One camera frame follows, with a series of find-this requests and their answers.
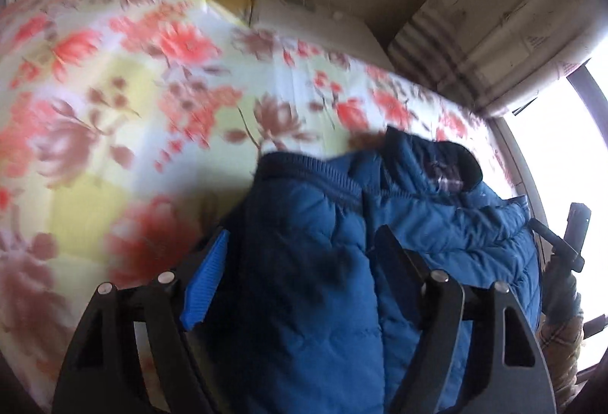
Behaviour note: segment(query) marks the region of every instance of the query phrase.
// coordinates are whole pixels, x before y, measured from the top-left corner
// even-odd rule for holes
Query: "metal bolt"
[[[433,270],[431,272],[431,278],[435,282],[439,282],[440,284],[445,284],[445,282],[450,280],[448,274],[445,273],[443,270]]]
[[[175,280],[175,273],[173,272],[163,272],[158,276],[158,281],[161,284],[170,284]]]
[[[494,290],[501,294],[508,294],[509,293],[509,284],[506,282],[503,282],[502,280],[497,280],[494,283]]]
[[[104,282],[97,288],[97,292],[101,295],[106,295],[112,292],[114,286],[110,282]]]

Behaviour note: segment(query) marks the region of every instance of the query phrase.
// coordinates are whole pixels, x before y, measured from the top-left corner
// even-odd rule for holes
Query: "blue jacket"
[[[388,224],[403,247],[460,283],[509,282],[531,326],[540,314],[537,250],[525,198],[501,200],[464,147],[389,129],[379,151],[328,162],[262,158],[227,222],[227,273],[207,346],[236,414],[382,414],[420,338],[373,258]],[[463,323],[441,408],[458,395]]]

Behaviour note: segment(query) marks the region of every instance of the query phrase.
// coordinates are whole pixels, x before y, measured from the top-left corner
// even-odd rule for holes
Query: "curtain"
[[[427,0],[388,48],[398,73],[487,117],[585,62],[608,0]]]

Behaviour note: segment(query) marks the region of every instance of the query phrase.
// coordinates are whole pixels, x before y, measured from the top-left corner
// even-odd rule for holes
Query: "floral bedsheet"
[[[177,263],[264,153],[336,156],[391,124],[467,146],[514,194],[476,116],[207,0],[23,0],[0,14],[0,90],[0,350],[46,408],[96,287]]]

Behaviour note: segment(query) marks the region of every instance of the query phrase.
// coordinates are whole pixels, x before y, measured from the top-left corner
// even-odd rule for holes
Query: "blue gripper pad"
[[[184,310],[179,319],[188,332],[205,319],[215,291],[220,285],[226,267],[229,237],[227,230],[220,232],[185,290]]]

